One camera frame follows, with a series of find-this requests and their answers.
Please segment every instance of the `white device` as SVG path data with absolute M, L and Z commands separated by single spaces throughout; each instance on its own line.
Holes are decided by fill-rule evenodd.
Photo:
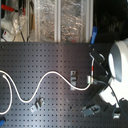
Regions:
M 128 100 L 128 39 L 116 42 L 108 56 L 109 67 L 112 78 L 109 81 L 113 88 L 118 101 L 121 99 Z M 111 105 L 116 104 L 119 107 L 115 96 L 108 86 L 99 94 L 100 97 Z
M 14 36 L 11 35 L 8 31 L 4 30 L 2 37 L 7 41 L 7 42 L 12 42 L 14 40 Z

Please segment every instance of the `wire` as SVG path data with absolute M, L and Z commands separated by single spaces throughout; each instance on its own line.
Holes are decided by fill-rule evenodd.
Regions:
M 92 69 L 91 69 L 91 76 L 93 77 L 93 71 L 94 71 L 94 58 L 92 58 Z
M 9 80 L 12 82 L 12 84 L 13 84 L 13 86 L 14 86 L 14 88 L 15 88 L 18 98 L 19 98 L 20 101 L 23 102 L 23 103 L 29 103 L 29 102 L 31 102 L 31 101 L 33 100 L 33 98 L 35 97 L 35 95 L 36 95 L 36 93 L 37 93 L 37 91 L 38 91 L 38 89 L 39 89 L 39 87 L 40 87 L 40 84 L 41 84 L 42 80 L 43 80 L 47 75 L 49 75 L 49 74 L 56 74 L 56 75 L 60 76 L 67 84 L 69 84 L 69 86 L 71 86 L 72 88 L 74 88 L 74 89 L 76 89 L 76 90 L 79 90 L 79 91 L 85 91 L 85 90 L 87 90 L 87 89 L 90 87 L 90 85 L 91 85 L 91 84 L 89 84 L 86 88 L 77 88 L 77 87 L 75 87 L 74 85 L 72 85 L 66 78 L 64 78 L 60 73 L 58 73 L 58 72 L 56 72 L 56 71 L 49 71 L 49 72 L 45 73 L 45 74 L 43 75 L 43 77 L 40 79 L 40 81 L 39 81 L 39 83 L 38 83 L 38 85 L 37 85 L 37 88 L 36 88 L 36 90 L 35 90 L 33 96 L 32 96 L 28 101 L 25 101 L 25 100 L 23 100 L 23 99 L 20 97 L 20 94 L 19 94 L 19 92 L 18 92 L 18 90 L 17 90 L 16 84 L 14 83 L 13 79 L 11 78 L 11 76 L 10 76 L 8 73 L 6 73 L 5 71 L 2 71 L 2 70 L 0 70 L 0 73 L 3 73 L 3 74 L 4 74 L 4 75 L 3 75 L 3 78 L 7 81 L 8 85 L 9 85 L 9 89 L 10 89 L 10 104 L 9 104 L 9 107 L 8 107 L 8 109 L 7 109 L 5 112 L 0 112 L 0 115 L 6 114 L 6 113 L 10 110 L 10 108 L 11 108 L 11 104 L 12 104 L 12 89 L 11 89 L 11 84 L 10 84 Z
M 22 31 L 21 31 L 21 36 L 22 36 L 23 42 L 25 42 L 25 39 L 24 39 Z
M 11 84 L 10 84 L 9 80 L 7 79 L 7 77 L 5 75 L 3 75 L 3 78 L 7 81 L 8 86 L 9 86 L 9 90 L 10 90 L 10 103 L 9 103 L 9 106 L 8 106 L 7 110 L 5 112 L 0 112 L 0 115 L 6 114 L 10 110 L 11 105 L 12 105 L 12 88 L 11 88 Z
M 116 99 L 116 102 L 117 102 L 119 108 L 121 109 L 122 113 L 124 114 L 124 116 L 125 116 L 126 119 L 128 120 L 128 115 L 125 114 L 125 112 L 124 112 L 124 110 L 123 110 L 123 108 L 122 108 L 122 105 L 121 105 L 120 102 L 118 101 L 118 98 L 117 98 L 117 96 L 116 96 L 116 94 L 115 94 L 113 88 L 111 87 L 111 85 L 109 85 L 109 84 L 107 84 L 107 83 L 105 83 L 105 82 L 103 82 L 103 81 L 98 81 L 98 82 L 103 83 L 103 84 L 105 84 L 105 85 L 107 85 L 107 86 L 110 87 L 110 89 L 112 90 L 112 92 L 113 92 L 113 94 L 114 94 L 114 96 L 115 96 L 115 99 Z

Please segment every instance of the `pegboard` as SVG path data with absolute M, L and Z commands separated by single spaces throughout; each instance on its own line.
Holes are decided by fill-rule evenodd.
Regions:
M 107 57 L 111 45 L 96 44 L 96 49 Z M 91 58 L 88 44 L 53 43 L 0 43 L 0 69 L 11 75 L 20 95 L 28 100 L 32 97 L 40 78 L 54 70 L 70 80 L 70 71 L 78 73 L 77 86 L 87 86 L 90 75 Z M 104 71 L 94 67 L 94 75 Z M 101 111 L 93 116 L 84 117 L 81 109 L 92 104 L 92 94 L 101 85 L 92 85 L 87 91 L 71 91 L 59 76 L 51 74 L 45 77 L 32 102 L 22 103 L 12 87 L 13 103 L 10 111 L 4 115 L 6 123 L 1 128 L 126 128 L 128 121 L 121 117 L 112 119 L 112 109 Z M 43 97 L 45 104 L 36 113 L 29 110 L 36 100 Z M 9 88 L 0 77 L 0 111 L 9 104 Z

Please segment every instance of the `white cable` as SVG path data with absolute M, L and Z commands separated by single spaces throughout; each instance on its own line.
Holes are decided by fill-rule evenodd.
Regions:
M 10 110 L 11 105 L 12 105 L 12 88 L 11 88 L 11 84 L 10 84 L 9 80 L 7 79 L 7 77 L 5 75 L 3 75 L 3 78 L 7 81 L 8 86 L 9 86 L 9 90 L 10 90 L 10 103 L 9 103 L 9 106 L 8 106 L 7 110 L 5 112 L 0 112 L 0 115 L 6 114 Z
M 39 81 L 39 83 L 38 83 L 38 86 L 37 86 L 37 88 L 36 88 L 36 90 L 35 90 L 33 96 L 32 96 L 28 101 L 25 101 L 25 100 L 21 99 L 21 97 L 20 97 L 20 95 L 19 95 L 19 92 L 18 92 L 18 90 L 17 90 L 16 84 L 14 83 L 13 79 L 11 78 L 11 76 L 10 76 L 8 73 L 6 73 L 6 72 L 4 72 L 4 71 L 2 71 L 2 70 L 0 70 L 0 73 L 3 73 L 3 74 L 4 74 L 4 75 L 3 75 L 3 78 L 8 82 L 9 89 L 10 89 L 10 104 L 9 104 L 9 107 L 8 107 L 8 109 L 7 109 L 5 112 L 3 112 L 3 113 L 0 112 L 0 115 L 6 114 L 6 113 L 9 111 L 9 109 L 11 108 L 11 104 L 12 104 L 12 89 L 11 89 L 11 85 L 10 85 L 10 82 L 9 82 L 9 80 L 7 79 L 7 77 L 8 77 L 8 78 L 10 79 L 10 81 L 12 82 L 12 84 L 13 84 L 15 90 L 16 90 L 16 93 L 17 93 L 18 98 L 19 98 L 20 101 L 23 102 L 23 103 L 29 103 L 29 102 L 31 102 L 31 101 L 33 100 L 33 98 L 35 97 L 35 95 L 36 95 L 36 93 L 37 93 L 37 91 L 38 91 L 38 89 L 39 89 L 39 87 L 40 87 L 40 84 L 41 84 L 42 80 L 43 80 L 48 74 L 56 74 L 56 75 L 60 76 L 60 77 L 61 77 L 67 84 L 69 84 L 72 88 L 74 88 L 74 89 L 76 89 L 76 90 L 79 90 L 79 91 L 85 91 L 85 90 L 87 90 L 87 89 L 90 87 L 90 85 L 91 85 L 91 84 L 89 84 L 86 88 L 77 88 L 77 87 L 75 87 L 74 85 L 72 85 L 70 82 L 68 82 L 68 80 L 66 80 L 66 78 L 64 78 L 64 77 L 63 77 L 61 74 L 59 74 L 58 72 L 56 72 L 56 71 L 49 71 L 49 72 L 47 72 L 46 74 L 44 74 L 43 77 L 40 79 L 40 81 Z
M 92 68 L 91 68 L 91 76 L 93 77 L 93 68 L 94 68 L 94 58 L 92 58 Z

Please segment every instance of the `white object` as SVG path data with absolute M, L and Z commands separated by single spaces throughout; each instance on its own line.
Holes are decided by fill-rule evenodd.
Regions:
M 14 36 L 11 35 L 8 31 L 4 30 L 2 37 L 7 41 L 7 42 L 12 42 L 14 40 Z
M 1 38 L 1 42 L 5 42 L 5 40 L 3 40 L 3 39 Z
M 86 17 L 85 17 L 85 42 L 89 43 L 92 37 L 93 30 L 93 0 L 86 0 Z
M 113 88 L 118 101 L 120 99 L 128 101 L 128 39 L 113 45 L 112 51 L 109 54 L 109 67 L 113 76 L 110 86 Z M 110 87 L 103 90 L 100 96 L 107 103 L 111 105 L 116 104 L 118 107 Z
M 36 90 L 35 90 L 33 96 L 32 96 L 28 101 L 25 101 L 25 100 L 21 99 L 20 94 L 19 94 L 19 92 L 18 92 L 18 90 L 17 90 L 16 84 L 14 83 L 13 79 L 11 78 L 11 76 L 10 76 L 8 73 L 6 73 L 6 72 L 4 72 L 4 71 L 2 71 L 2 70 L 0 70 L 0 73 L 3 73 L 3 74 L 4 74 L 4 75 L 3 75 L 3 78 L 7 81 L 8 85 L 9 85 L 9 89 L 10 89 L 10 104 L 9 104 L 9 106 L 8 106 L 8 109 L 7 109 L 5 112 L 0 112 L 0 115 L 6 114 L 6 113 L 10 110 L 10 108 L 11 108 L 11 104 L 12 104 L 12 89 L 11 89 L 11 84 L 10 84 L 9 80 L 12 82 L 12 84 L 13 84 L 13 86 L 14 86 L 14 88 L 15 88 L 18 98 L 19 98 L 20 101 L 23 102 L 23 103 L 29 103 L 29 102 L 31 102 L 31 101 L 33 100 L 33 98 L 35 97 L 35 95 L 36 95 L 36 93 L 37 93 L 37 91 L 38 91 L 38 89 L 39 89 L 39 87 L 40 87 L 40 85 L 41 85 L 42 80 L 43 80 L 47 75 L 49 75 L 49 74 L 56 74 L 56 75 L 60 76 L 67 84 L 69 84 L 69 86 L 71 86 L 71 87 L 73 87 L 74 89 L 79 90 L 79 91 L 85 91 L 85 90 L 87 90 L 87 89 L 90 87 L 90 85 L 91 85 L 91 84 L 89 84 L 86 88 L 77 88 L 77 87 L 74 87 L 74 85 L 72 85 L 70 82 L 68 82 L 68 80 L 66 80 L 66 79 L 65 79 L 61 74 L 59 74 L 58 72 L 56 72 L 56 71 L 49 71 L 49 72 L 47 72 L 46 74 L 44 74 L 43 77 L 40 79 L 40 81 L 39 81 L 39 83 L 38 83 L 38 85 L 37 85 L 37 88 L 36 88 Z

